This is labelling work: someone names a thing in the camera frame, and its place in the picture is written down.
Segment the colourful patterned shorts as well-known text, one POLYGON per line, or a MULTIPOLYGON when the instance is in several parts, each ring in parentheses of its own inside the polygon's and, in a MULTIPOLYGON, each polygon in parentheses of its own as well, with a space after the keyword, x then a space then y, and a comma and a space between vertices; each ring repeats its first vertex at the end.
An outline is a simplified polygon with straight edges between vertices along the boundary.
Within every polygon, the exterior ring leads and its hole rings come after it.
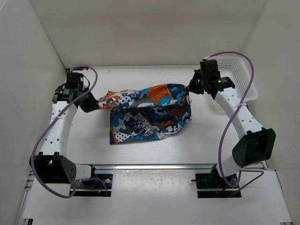
POLYGON ((180 132, 192 119, 191 99, 183 84, 109 91, 98 105, 110 111, 111 145, 162 140, 180 132))

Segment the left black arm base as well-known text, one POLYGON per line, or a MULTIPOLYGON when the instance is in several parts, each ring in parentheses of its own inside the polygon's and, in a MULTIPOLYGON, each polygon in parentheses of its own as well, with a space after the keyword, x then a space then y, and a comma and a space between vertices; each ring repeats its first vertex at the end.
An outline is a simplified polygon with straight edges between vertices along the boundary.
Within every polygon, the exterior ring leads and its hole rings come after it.
POLYGON ((77 197, 111 197, 113 169, 99 165, 90 165, 90 167, 93 179, 72 184, 69 194, 75 189, 74 196, 77 197))

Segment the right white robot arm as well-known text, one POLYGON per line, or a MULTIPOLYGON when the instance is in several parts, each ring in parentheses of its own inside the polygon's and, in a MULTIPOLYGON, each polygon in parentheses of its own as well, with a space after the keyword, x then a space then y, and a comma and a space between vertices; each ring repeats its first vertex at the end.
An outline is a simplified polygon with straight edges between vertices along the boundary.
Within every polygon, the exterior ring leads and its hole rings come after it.
POLYGON ((244 167, 270 159, 276 133, 272 128, 266 129, 258 122, 245 105, 245 98, 250 91, 254 72, 248 73, 244 81, 245 91, 240 84, 233 82, 228 76, 222 77, 215 59, 203 59, 200 68, 195 70, 188 85, 188 90, 195 94, 208 93, 229 118, 226 128, 233 125, 239 141, 234 146, 231 156, 222 159, 222 146, 226 131, 223 132, 219 143, 218 163, 216 171, 210 177, 212 185, 222 187, 227 177, 240 172, 244 167))

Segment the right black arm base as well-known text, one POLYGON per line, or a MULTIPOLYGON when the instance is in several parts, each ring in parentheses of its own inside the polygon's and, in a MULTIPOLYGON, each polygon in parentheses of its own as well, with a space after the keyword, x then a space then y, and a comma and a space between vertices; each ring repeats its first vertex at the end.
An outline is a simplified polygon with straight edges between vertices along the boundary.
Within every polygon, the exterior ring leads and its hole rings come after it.
POLYGON ((214 170, 210 173, 196 173, 191 182, 196 184, 198 199, 242 197, 239 186, 229 187, 214 170))

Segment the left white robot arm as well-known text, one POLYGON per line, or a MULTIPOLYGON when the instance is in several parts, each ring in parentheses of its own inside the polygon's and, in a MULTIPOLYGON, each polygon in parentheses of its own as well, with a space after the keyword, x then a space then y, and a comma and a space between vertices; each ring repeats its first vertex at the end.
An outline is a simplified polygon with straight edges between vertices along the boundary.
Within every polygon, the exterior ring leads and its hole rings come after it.
POLYGON ((34 156, 37 175, 45 184, 72 184, 76 165, 67 158, 67 144, 73 118, 81 108, 85 113, 99 109, 98 101, 84 85, 82 73, 68 72, 66 82, 52 98, 51 128, 41 138, 41 148, 34 156))

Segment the white perforated plastic basket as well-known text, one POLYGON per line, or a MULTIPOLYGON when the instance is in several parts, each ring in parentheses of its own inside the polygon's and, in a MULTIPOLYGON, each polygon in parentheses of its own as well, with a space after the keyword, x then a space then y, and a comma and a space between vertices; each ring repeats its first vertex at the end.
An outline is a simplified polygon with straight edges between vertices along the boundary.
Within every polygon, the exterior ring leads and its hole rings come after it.
POLYGON ((244 59, 240 56, 214 56, 211 59, 217 61, 221 77, 229 77, 237 91, 237 103, 243 96, 251 79, 251 69, 248 69, 244 59))

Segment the black corner bracket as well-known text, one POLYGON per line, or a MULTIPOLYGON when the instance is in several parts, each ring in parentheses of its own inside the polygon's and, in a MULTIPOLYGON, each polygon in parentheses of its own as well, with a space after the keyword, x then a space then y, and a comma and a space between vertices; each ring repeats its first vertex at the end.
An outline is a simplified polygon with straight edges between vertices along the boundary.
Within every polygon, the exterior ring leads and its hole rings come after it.
POLYGON ((83 71, 83 70, 88 70, 88 69, 89 69, 89 67, 79 66, 79 67, 72 68, 72 71, 83 71))

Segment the aluminium front rail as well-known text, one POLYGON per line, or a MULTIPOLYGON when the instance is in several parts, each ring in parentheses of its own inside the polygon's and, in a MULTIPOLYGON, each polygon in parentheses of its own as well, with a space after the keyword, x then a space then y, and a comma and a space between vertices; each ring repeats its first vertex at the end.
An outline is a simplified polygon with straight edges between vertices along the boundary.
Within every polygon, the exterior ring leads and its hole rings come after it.
POLYGON ((213 164, 132 164, 132 165, 94 165, 96 170, 210 170, 213 164))

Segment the aluminium rail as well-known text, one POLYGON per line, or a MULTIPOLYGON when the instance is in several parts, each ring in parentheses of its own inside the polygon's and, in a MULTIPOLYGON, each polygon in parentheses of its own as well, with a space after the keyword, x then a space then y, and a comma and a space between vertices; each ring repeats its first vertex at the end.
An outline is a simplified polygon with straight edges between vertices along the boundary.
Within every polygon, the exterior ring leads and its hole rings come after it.
POLYGON ((94 165, 96 170, 210 170, 213 164, 132 164, 132 165, 94 165))
POLYGON ((268 170, 269 169, 266 161, 262 161, 261 164, 262 164, 264 170, 268 170))
POLYGON ((34 179, 35 179, 35 175, 33 174, 32 171, 29 172, 29 175, 27 177, 27 180, 26 180, 26 184, 25 184, 25 192, 27 191, 31 191, 31 188, 33 186, 33 182, 34 182, 34 179))

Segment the aluminium left rail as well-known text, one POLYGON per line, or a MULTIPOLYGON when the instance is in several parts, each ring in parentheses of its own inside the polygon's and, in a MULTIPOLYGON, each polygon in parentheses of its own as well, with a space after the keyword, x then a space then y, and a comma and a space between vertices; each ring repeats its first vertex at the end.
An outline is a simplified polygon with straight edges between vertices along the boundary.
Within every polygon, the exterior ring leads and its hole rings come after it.
POLYGON ((31 191, 31 188, 33 186, 33 182, 34 182, 34 179, 35 179, 35 175, 33 174, 32 171, 29 172, 29 175, 27 177, 27 180, 26 180, 26 184, 25 184, 25 192, 27 191, 31 191))

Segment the aluminium right rail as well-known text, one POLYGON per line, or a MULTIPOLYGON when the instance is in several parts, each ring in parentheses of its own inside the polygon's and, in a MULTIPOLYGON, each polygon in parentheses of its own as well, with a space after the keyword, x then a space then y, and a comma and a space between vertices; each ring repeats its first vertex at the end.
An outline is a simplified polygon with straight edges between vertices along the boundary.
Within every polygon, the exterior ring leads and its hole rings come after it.
POLYGON ((269 169, 266 161, 262 161, 261 164, 262 164, 264 170, 268 170, 269 169))

